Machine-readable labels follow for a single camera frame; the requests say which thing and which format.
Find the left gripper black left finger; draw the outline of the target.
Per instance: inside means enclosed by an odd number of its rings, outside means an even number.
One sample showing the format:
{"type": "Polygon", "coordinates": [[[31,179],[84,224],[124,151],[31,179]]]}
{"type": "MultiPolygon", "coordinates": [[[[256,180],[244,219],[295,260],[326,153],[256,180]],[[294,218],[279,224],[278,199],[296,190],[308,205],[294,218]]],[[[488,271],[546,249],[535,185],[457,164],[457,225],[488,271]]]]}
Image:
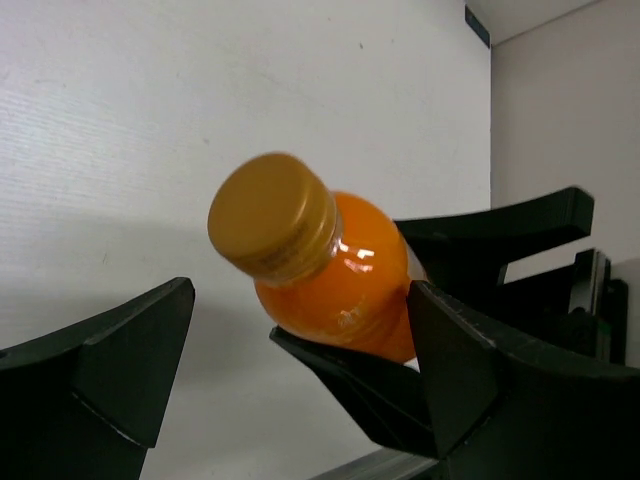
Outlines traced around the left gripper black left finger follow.
{"type": "Polygon", "coordinates": [[[174,278],[1,352],[4,479],[137,479],[154,448],[192,312],[174,278]]]}

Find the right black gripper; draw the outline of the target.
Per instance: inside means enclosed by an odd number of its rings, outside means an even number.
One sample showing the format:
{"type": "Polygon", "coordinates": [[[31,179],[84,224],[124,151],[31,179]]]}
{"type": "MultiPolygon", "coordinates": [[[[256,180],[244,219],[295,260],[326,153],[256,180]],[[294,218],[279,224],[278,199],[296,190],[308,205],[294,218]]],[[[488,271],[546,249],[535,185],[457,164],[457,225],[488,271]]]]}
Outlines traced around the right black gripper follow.
{"type": "Polygon", "coordinates": [[[574,262],[503,284],[517,260],[588,237],[595,200],[580,187],[468,214],[398,220],[428,282],[544,342],[597,360],[626,363],[628,284],[611,277],[598,249],[574,262]]]}

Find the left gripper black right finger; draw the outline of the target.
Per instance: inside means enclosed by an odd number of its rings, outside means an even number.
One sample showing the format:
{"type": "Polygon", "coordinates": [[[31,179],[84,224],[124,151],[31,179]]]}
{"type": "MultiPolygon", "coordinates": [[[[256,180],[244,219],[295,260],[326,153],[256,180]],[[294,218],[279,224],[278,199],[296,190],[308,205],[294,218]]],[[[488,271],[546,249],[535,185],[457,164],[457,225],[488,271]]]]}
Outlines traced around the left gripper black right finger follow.
{"type": "Polygon", "coordinates": [[[537,339],[416,282],[407,299],[449,479],[635,479],[639,372],[537,339]]]}

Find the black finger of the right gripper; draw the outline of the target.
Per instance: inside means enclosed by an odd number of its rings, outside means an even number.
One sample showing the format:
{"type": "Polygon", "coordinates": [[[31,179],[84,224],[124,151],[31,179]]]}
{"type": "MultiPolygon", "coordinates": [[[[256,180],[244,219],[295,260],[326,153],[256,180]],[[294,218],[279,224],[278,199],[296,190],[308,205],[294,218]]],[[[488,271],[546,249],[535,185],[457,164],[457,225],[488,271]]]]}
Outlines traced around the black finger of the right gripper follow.
{"type": "Polygon", "coordinates": [[[418,371],[381,357],[301,339],[280,327],[269,338],[308,367],[366,436],[393,450],[436,458],[418,371]]]}

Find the orange juice bottle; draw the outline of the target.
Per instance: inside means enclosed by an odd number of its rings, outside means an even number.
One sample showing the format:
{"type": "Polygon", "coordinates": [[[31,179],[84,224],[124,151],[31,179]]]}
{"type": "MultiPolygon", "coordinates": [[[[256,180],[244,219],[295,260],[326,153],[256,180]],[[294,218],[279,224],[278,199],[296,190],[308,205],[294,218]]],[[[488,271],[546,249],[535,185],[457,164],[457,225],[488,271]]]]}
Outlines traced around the orange juice bottle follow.
{"type": "Polygon", "coordinates": [[[270,152],[222,183],[207,230],[286,332],[400,364],[415,358],[406,297],[427,274],[374,204],[332,191],[300,159],[270,152]]]}

